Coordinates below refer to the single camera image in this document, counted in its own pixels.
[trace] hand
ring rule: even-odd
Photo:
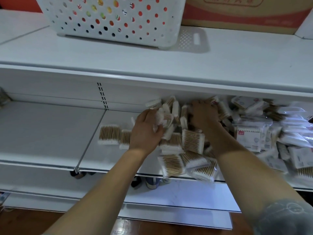
[[[156,110],[145,110],[136,119],[131,131],[129,149],[139,149],[147,157],[158,146],[163,135],[163,126],[159,125],[157,132],[153,131],[156,123]]]
[[[196,128],[205,130],[213,124],[218,124],[217,106],[211,105],[209,100],[206,101],[193,101],[193,114],[191,124]]]

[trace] white plastic basket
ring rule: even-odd
[[[178,37],[186,0],[37,0],[61,35],[168,48]]]

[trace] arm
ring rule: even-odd
[[[141,113],[131,132],[129,150],[114,167],[47,231],[49,235],[110,234],[127,190],[145,158],[156,148],[162,126],[153,132],[155,110]]]
[[[281,199],[304,201],[274,170],[239,144],[218,122],[209,102],[193,101],[192,123],[213,147],[227,185],[241,212],[252,224],[268,205]]]

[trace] basket hole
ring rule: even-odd
[[[103,6],[103,0],[98,0],[98,5]]]
[[[116,7],[116,8],[119,6],[119,3],[118,3],[117,0],[114,0],[114,1],[113,1],[113,6]]]
[[[91,9],[94,11],[94,12],[97,12],[97,7],[95,5],[91,5]]]

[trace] wooden floor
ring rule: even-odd
[[[14,209],[0,214],[1,235],[41,235],[62,213]],[[233,230],[117,219],[111,235],[252,235],[241,214],[232,214]]]

